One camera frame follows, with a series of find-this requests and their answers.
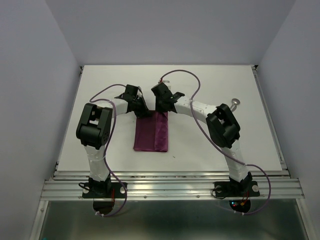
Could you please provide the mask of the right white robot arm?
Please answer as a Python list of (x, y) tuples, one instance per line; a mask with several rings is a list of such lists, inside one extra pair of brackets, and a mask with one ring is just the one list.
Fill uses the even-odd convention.
[(200, 127), (206, 124), (207, 138), (224, 155), (230, 179), (230, 189), (235, 195), (248, 190), (252, 175), (244, 161), (240, 148), (240, 125), (228, 105), (208, 105), (193, 100), (181, 92), (172, 93), (160, 82), (151, 91), (155, 95), (155, 110), (161, 113), (174, 112), (192, 117)]

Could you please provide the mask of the silver metal spoon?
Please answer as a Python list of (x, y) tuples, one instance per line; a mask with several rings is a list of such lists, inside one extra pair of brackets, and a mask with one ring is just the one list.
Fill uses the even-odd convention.
[(240, 105), (240, 100), (239, 99), (237, 99), (237, 98), (233, 98), (232, 100), (231, 100), (231, 106), (230, 106), (230, 110), (232, 111), (232, 112), (234, 112), (236, 109), (237, 109), (237, 107), (238, 107), (238, 105)]

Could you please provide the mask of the purple cloth napkin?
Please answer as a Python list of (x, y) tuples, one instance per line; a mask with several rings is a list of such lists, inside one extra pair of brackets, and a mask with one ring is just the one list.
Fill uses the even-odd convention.
[(168, 113), (150, 113), (150, 116), (136, 119), (133, 150), (165, 153), (169, 148)]

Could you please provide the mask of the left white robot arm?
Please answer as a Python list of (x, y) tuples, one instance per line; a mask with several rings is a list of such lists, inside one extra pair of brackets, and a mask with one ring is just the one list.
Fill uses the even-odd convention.
[[(113, 100), (98, 98), (104, 91), (123, 86), (124, 92)], [(111, 171), (106, 165), (106, 151), (111, 141), (117, 116), (133, 112), (136, 117), (148, 117), (148, 109), (139, 86), (112, 84), (90, 98), (84, 105), (77, 128), (76, 138), (84, 146), (90, 174), (88, 182), (79, 183), (85, 199), (111, 196)]]

